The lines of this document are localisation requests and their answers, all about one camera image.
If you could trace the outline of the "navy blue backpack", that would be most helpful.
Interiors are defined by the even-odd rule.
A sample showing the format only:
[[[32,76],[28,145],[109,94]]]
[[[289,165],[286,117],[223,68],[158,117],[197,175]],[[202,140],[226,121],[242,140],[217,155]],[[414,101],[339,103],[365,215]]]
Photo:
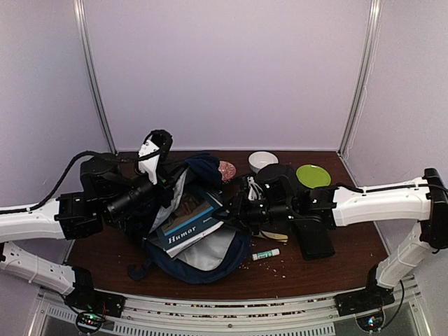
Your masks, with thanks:
[[[128,266],[131,279],[142,280],[157,265],[187,284],[210,284],[242,264],[251,238],[213,216],[223,205],[219,165],[210,153],[175,162],[169,170],[179,168],[180,176],[169,206],[158,197],[130,216],[122,230],[148,256],[142,266]]]

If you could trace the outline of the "blue Humor book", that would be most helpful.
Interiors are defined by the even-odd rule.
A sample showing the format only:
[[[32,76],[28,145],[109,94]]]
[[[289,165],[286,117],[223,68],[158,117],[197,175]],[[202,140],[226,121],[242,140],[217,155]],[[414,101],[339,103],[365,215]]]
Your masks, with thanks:
[[[156,230],[160,248],[170,257],[217,230],[223,222],[212,217],[222,207],[220,197],[203,188],[187,189],[178,208]]]

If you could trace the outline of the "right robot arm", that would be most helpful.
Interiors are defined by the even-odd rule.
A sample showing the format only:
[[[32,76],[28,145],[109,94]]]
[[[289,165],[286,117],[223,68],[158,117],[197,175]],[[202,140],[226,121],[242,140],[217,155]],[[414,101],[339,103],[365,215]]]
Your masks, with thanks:
[[[447,248],[447,189],[434,168],[402,183],[308,188],[291,166],[269,164],[246,176],[240,191],[213,217],[256,235],[268,225],[286,221],[305,260],[334,255],[329,230],[369,221],[415,220],[398,248],[370,269],[363,289],[335,296],[340,316],[394,303],[393,289],[402,278],[426,256]]]

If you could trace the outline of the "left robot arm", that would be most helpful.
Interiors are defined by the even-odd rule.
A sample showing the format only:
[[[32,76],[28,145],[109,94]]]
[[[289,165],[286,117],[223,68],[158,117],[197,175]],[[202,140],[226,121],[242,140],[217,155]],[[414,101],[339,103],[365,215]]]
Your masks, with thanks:
[[[97,312],[109,299],[95,290],[90,271],[60,265],[20,250],[18,240],[75,240],[122,230],[137,243],[161,224],[180,199],[188,165],[158,162],[154,169],[123,176],[120,160],[92,154],[80,166],[81,192],[46,196],[35,205],[1,210],[1,269],[58,292],[67,305]]]

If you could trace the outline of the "red patterned small bowl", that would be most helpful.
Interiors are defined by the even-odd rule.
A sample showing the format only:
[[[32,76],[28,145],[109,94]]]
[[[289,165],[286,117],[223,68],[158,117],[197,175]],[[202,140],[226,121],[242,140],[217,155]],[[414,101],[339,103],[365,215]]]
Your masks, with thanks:
[[[237,173],[236,167],[228,161],[220,161],[218,170],[221,173],[222,182],[228,182],[232,180]]]

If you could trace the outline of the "white green glue stick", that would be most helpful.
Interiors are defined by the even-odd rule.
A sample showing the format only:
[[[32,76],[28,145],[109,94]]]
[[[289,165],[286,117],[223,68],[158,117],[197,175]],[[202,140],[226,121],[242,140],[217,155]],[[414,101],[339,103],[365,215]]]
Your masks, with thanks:
[[[262,260],[262,259],[266,259],[266,258],[272,258],[272,257],[279,256],[279,255],[280,255],[280,250],[278,248],[275,248],[275,249],[271,249],[268,251],[254,253],[251,256],[251,259],[252,259],[252,261],[257,261],[257,260]]]

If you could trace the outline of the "yellow highlighter pen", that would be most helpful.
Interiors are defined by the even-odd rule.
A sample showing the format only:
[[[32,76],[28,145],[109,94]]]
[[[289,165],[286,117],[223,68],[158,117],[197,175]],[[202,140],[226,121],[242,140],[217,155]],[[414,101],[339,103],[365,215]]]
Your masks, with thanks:
[[[288,242],[288,236],[285,234],[260,231],[258,236],[264,239],[270,239],[276,242],[280,242],[282,244],[286,244]]]

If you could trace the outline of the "white ceramic bowl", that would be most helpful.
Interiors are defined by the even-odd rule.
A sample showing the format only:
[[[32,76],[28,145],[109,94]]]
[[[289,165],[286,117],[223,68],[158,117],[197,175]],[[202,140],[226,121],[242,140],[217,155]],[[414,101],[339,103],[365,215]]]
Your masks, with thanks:
[[[258,173],[267,165],[277,164],[278,162],[278,157],[267,151],[256,151],[248,157],[249,167],[254,173]]]

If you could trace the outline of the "black pencil case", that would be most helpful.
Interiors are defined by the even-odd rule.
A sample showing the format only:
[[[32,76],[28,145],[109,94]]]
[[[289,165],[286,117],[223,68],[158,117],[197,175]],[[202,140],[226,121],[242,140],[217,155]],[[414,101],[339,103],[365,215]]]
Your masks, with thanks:
[[[302,257],[305,260],[318,260],[335,255],[335,249],[326,224],[314,218],[297,220],[294,230]]]

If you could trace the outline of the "green plate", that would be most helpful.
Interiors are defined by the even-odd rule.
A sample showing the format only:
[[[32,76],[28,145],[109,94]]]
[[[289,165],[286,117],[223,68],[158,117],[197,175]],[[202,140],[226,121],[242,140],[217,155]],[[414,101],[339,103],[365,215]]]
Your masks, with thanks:
[[[298,181],[307,188],[326,187],[331,184],[330,174],[322,167],[305,164],[297,168]]]

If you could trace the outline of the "front aluminium rail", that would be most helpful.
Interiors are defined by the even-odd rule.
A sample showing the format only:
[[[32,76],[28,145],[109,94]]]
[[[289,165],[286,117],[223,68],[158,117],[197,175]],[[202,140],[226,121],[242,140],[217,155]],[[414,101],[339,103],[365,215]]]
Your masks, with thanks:
[[[384,314],[379,335],[432,335],[415,280],[395,288],[395,302],[343,316],[335,293],[259,300],[181,300],[124,296],[119,317],[96,335],[370,335],[367,322]]]

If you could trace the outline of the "left aluminium frame post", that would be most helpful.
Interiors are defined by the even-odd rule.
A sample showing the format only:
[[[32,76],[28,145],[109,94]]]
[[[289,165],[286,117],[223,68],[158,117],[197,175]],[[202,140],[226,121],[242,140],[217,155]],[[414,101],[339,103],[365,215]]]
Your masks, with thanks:
[[[80,36],[81,48],[83,50],[85,67],[87,71],[88,83],[90,86],[90,91],[92,94],[95,111],[97,113],[101,131],[106,140],[108,150],[111,153],[117,153],[115,141],[113,140],[113,135],[111,132],[111,127],[109,125],[106,111],[104,108],[104,102],[102,99],[101,90],[99,87],[99,81],[97,79],[97,73],[95,69],[94,58],[92,54],[92,47],[90,44],[90,37],[88,32],[88,23],[85,15],[85,2],[82,0],[74,0],[74,15],[76,19],[76,24],[78,27],[78,33]]]

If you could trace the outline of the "aluminium frame post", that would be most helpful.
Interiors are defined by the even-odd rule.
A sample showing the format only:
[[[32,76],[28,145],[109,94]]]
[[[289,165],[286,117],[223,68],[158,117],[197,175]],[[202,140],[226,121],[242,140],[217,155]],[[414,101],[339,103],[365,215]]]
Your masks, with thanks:
[[[382,13],[383,1],[371,0],[370,9],[367,20],[367,27],[365,32],[363,52],[360,59],[360,66],[356,85],[351,100],[349,109],[349,116],[344,128],[344,133],[339,146],[338,153],[342,157],[346,157],[349,149],[354,141],[355,133],[358,127],[358,121],[361,118],[363,108],[363,100],[368,84],[368,78],[372,68],[373,58],[375,56],[375,49],[377,44],[377,36],[380,26],[380,17]]]
[[[108,150],[111,153],[117,153],[115,141],[113,140],[113,135],[111,132],[111,127],[109,125],[106,111],[104,108],[104,102],[102,99],[101,90],[99,87],[99,81],[97,79],[97,73],[95,69],[94,58],[92,54],[92,47],[90,44],[90,37],[88,32],[88,23],[85,15],[85,2],[82,0],[74,0],[74,15],[76,19],[76,24],[78,27],[78,33],[80,36],[81,48],[83,50],[85,67],[87,71],[88,83],[90,86],[90,91],[92,94],[95,111],[97,113],[101,131],[106,140]]]

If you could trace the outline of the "right aluminium frame post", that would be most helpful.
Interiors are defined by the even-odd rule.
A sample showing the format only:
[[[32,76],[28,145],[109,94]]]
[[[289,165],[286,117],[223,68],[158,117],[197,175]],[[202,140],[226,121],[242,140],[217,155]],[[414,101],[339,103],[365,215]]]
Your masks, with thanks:
[[[358,127],[358,121],[361,118],[363,108],[363,100],[368,84],[368,78],[372,68],[373,58],[375,56],[375,49],[377,44],[377,36],[380,26],[380,17],[382,13],[383,1],[371,0],[370,9],[367,20],[367,27],[365,32],[363,52],[360,59],[360,66],[356,85],[351,100],[349,109],[349,116],[344,128],[344,133],[339,146],[338,153],[342,157],[346,157],[349,149],[354,141],[355,133]]]

